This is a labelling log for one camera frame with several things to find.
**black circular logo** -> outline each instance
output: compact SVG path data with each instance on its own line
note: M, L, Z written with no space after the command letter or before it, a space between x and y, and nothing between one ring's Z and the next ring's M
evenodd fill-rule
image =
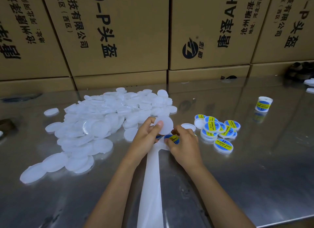
M190 38L188 43L186 43L182 48L182 54L187 59L194 58L198 53L198 44Z

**person's left hand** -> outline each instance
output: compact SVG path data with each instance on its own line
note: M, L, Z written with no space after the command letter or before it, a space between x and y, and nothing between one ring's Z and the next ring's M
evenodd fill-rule
M153 144L157 142L156 136L160 132L163 122L159 121L155 126L150 126L155 122L155 118L148 117L143 125L137 131L133 142L126 154L126 159L129 162L134 162L139 165L144 156L151 150Z

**pile of white lids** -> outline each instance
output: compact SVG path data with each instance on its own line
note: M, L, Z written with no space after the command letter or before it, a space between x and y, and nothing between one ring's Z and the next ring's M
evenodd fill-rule
M198 114L194 117L194 125L201 130L201 137L221 153L229 154L233 151L233 145L225 139L235 139L241 125L233 120L226 120L224 123L212 116Z
M74 173L88 171L94 164L93 155L112 150L113 143L106 137L116 133L121 126L125 129L124 138L129 142L133 141L139 124L149 116L158 117L155 123L164 122L161 132L167 134L173 129L169 115L177 108L172 106L172 99L163 89L155 94L150 89L135 93L117 88L116 92L85 95L84 99L64 109L64 122L55 122L45 128L58 138L62 152L28 167L20 177L23 183L34 182L47 172L63 167ZM44 114L54 116L58 112L57 108L52 108Z

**stainless steel tabletop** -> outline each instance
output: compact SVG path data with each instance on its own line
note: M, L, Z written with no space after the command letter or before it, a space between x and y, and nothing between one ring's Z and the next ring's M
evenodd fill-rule
M193 123L196 114L241 124L230 155L206 144L199 131L196 135L204 164L257 227L314 215L314 95L305 93L305 85L266 77L127 90L144 88L155 92L167 88L178 107L171 115L174 124ZM63 120L63 108L85 94L111 90L45 93L25 102L0 103L0 119L10 118L16 125L0 141L0 227L83 226L128 149L123 128L108 137L114 143L112 153L98 154L86 174L63 168L30 185L22 184L19 176L28 166L61 151L56 137L44 128ZM254 110L259 96L273 98L266 115ZM53 107L60 113L45 117L43 112ZM123 227L136 227L145 165L144 158L135 171ZM165 227L210 227L197 190L169 151L159 152L159 167Z

